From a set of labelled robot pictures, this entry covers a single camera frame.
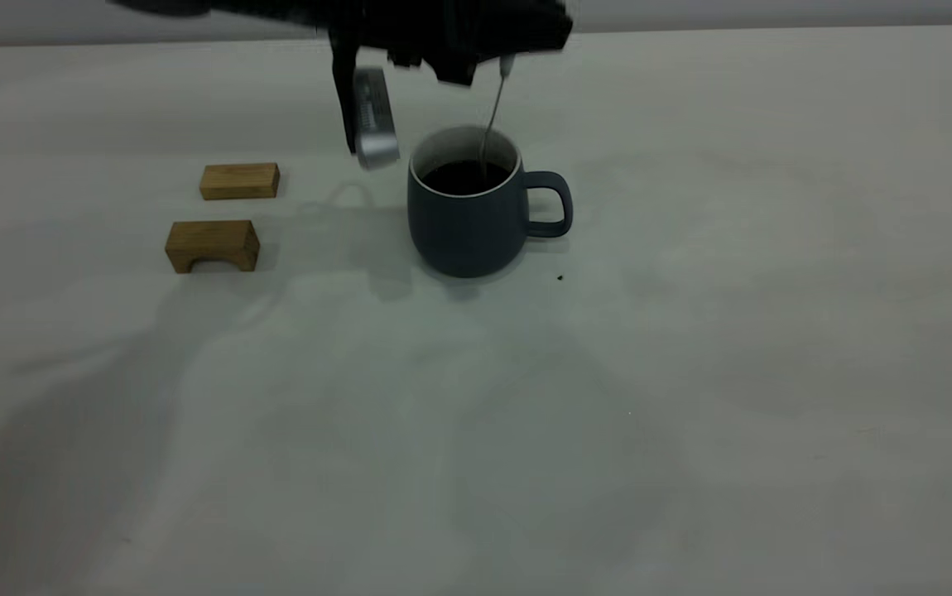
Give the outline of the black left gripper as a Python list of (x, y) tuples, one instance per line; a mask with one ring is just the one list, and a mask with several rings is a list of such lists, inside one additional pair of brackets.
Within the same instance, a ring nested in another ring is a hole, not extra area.
[[(563, 1), (478, 1), (476, 56), (545, 53), (563, 49), (570, 14)], [(429, 65), (441, 83), (472, 86), (478, 60), (457, 41), (450, 1), (325, 1), (318, 29), (327, 31), (334, 82), (353, 86), (358, 51), (384, 50), (394, 65)]]

